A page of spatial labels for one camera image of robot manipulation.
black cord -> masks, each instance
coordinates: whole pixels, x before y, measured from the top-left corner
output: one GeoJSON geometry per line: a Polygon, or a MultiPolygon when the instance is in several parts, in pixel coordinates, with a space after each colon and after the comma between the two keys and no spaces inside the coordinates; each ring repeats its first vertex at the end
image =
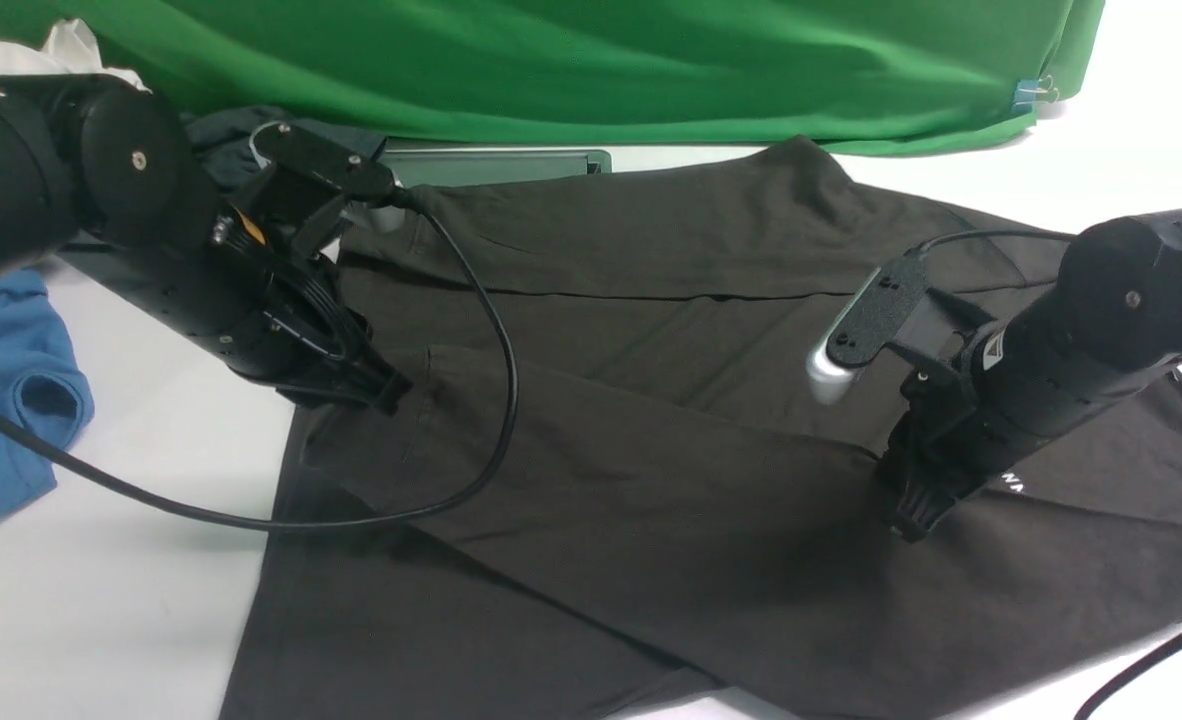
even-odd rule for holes
{"type": "Polygon", "coordinates": [[[1089,720],[1090,715],[1093,715],[1096,711],[1106,702],[1117,692],[1121,692],[1125,685],[1134,682],[1143,673],[1152,669],[1152,667],[1161,664],[1161,662],[1167,661],[1171,656],[1177,655],[1182,651],[1182,633],[1173,635],[1167,642],[1155,648],[1155,650],[1149,651],[1147,655],[1141,657],[1138,661],[1134,662],[1129,667],[1125,667],[1121,674],[1111,679],[1111,682],[1103,685],[1098,692],[1085,701],[1080,706],[1080,709],[1076,712],[1074,720],[1089,720]]]}
{"type": "Polygon", "coordinates": [[[928,255],[930,249],[935,247],[942,247],[943,245],[949,245],[952,242],[957,242],[961,240],[972,240],[975,236],[1033,236],[1039,238],[1039,240],[1056,240],[1058,242],[1071,242],[1074,241],[1076,235],[1065,232],[1053,232],[1053,231],[963,231],[953,232],[952,234],[940,234],[933,240],[926,240],[920,245],[907,251],[908,258],[910,255],[928,255]]]}
{"type": "Polygon", "coordinates": [[[331,530],[355,530],[355,528],[372,528],[377,525],[390,525],[396,523],[408,523],[410,520],[417,520],[420,518],[427,518],[428,515],[436,515],[439,512],[444,512],[447,510],[454,510],[462,502],[470,500],[475,497],[491,479],[498,474],[498,469],[501,463],[504,463],[504,458],[507,456],[507,449],[509,448],[509,441],[515,432],[515,414],[519,409],[519,368],[515,363],[515,351],[512,346],[512,340],[507,335],[507,327],[504,326],[504,320],[498,313],[498,309],[494,306],[494,301],[489,298],[489,292],[485,290],[485,286],[480,283],[480,278],[476,278],[475,270],[472,268],[470,262],[467,260],[467,255],[463,254],[462,249],[457,246],[457,242],[453,240],[453,234],[439,219],[427,209],[426,205],[422,205],[413,195],[400,196],[402,200],[402,206],[409,210],[414,210],[426,218],[427,222],[440,234],[441,240],[444,240],[444,245],[449,246],[453,251],[453,255],[457,259],[457,266],[462,270],[462,274],[466,275],[467,283],[470,284],[473,290],[476,291],[476,297],[480,299],[480,304],[485,309],[485,313],[489,316],[489,324],[494,327],[494,332],[498,333],[498,342],[501,348],[504,348],[504,363],[507,365],[507,409],[504,411],[504,427],[498,433],[498,442],[494,446],[494,452],[489,456],[489,461],[486,462],[485,468],[480,471],[480,475],[475,480],[472,480],[468,486],[454,493],[453,497],[448,497],[440,502],[433,502],[431,505],[426,505],[417,507],[416,510],[405,510],[402,512],[394,512],[389,515],[374,515],[374,518],[362,518],[358,520],[339,520],[339,521],[323,521],[323,523],[294,523],[294,521],[281,521],[281,520],[261,520],[256,518],[242,518],[241,515],[227,515],[225,512],[216,512],[213,510],[203,510],[203,507],[195,507],[193,505],[187,505],[187,502],[178,502],[175,500],[169,500],[167,497],[158,497],[155,493],[147,492],[132,484],[126,484],[125,480],[121,480],[115,475],[105,473],[105,471],[99,471],[87,462],[71,456],[60,447],[44,442],[43,439],[34,436],[27,429],[19,427],[19,424],[12,423],[8,419],[0,414],[0,434],[11,439],[11,441],[27,448],[27,450],[34,452],[39,455],[60,468],[66,468],[72,471],[76,475],[80,475],[85,479],[92,480],[92,482],[98,484],[102,487],[110,489],[111,492],[121,493],[123,497],[131,498],[131,500],[137,500],[143,502],[143,505],[149,505],[156,510],[162,510],[169,512],[171,515],[180,515],[180,518],[188,518],[190,520],[200,520],[202,523],[209,523],[213,525],[225,525],[227,528],[247,528],[247,530],[266,530],[266,532],[331,532],[331,530]]]}

white surface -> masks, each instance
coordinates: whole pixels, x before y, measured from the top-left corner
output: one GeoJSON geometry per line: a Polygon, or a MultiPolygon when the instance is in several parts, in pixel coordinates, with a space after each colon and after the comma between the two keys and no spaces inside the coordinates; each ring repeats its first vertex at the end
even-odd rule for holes
{"type": "MultiPolygon", "coordinates": [[[[611,150],[613,167],[626,171],[751,149],[611,150]]],[[[939,158],[842,161],[862,182],[1063,231],[1178,208],[1182,0],[1109,5],[1083,95],[1020,142],[939,158]]],[[[97,419],[78,454],[181,500],[266,514],[288,402],[238,381],[71,270],[51,284],[97,393],[97,419]]],[[[64,471],[59,484],[0,527],[0,719],[216,716],[256,586],[262,538],[171,519],[64,471]]],[[[1099,664],[975,716],[1071,716],[1125,662],[1099,664]]],[[[739,693],[721,698],[728,702],[702,700],[652,720],[786,716],[739,693]]],[[[1095,719],[1154,716],[1182,716],[1182,655],[1095,719]]]]}

dark gray cloth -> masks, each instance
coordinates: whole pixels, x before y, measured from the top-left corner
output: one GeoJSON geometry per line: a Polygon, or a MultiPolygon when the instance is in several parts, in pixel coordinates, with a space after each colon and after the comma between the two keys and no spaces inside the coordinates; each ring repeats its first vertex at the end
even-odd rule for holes
{"type": "MultiPolygon", "coordinates": [[[[274,515],[364,515],[286,445],[274,515]]],[[[267,543],[222,716],[595,719],[722,687],[416,528],[267,543]]]]}
{"type": "MultiPolygon", "coordinates": [[[[1053,443],[1015,468],[1022,492],[985,492],[916,546],[868,505],[905,365],[882,357],[842,406],[808,396],[803,359],[870,268],[942,233],[1020,225],[853,183],[801,140],[697,168],[417,192],[495,291],[522,357],[504,471],[417,530],[527,597],[803,716],[946,714],[1182,620],[1177,388],[1053,443]]],[[[348,304],[417,385],[396,419],[311,416],[306,462],[374,510],[448,497],[496,436],[496,342],[426,223],[353,233],[344,251],[348,304]]],[[[1057,244],[998,236],[943,247],[931,270],[1007,316],[1059,258],[1057,244]]],[[[426,629],[409,646],[249,642],[296,623],[266,610],[271,577],[307,588],[299,603],[382,588],[353,569],[326,576],[303,585],[268,560],[227,706],[262,698],[247,716],[279,719],[294,715],[277,698],[312,696],[335,716],[409,716],[298,675],[320,651],[372,669],[411,647],[452,651],[422,616],[408,616],[426,629]]],[[[489,625],[457,625],[457,642],[489,625]]],[[[567,715],[550,716],[587,712],[574,698],[587,675],[556,675],[527,692],[565,693],[567,715]]],[[[439,681],[407,676],[463,693],[457,716],[527,716],[496,694],[470,705],[480,685],[466,675],[439,681]]]]}

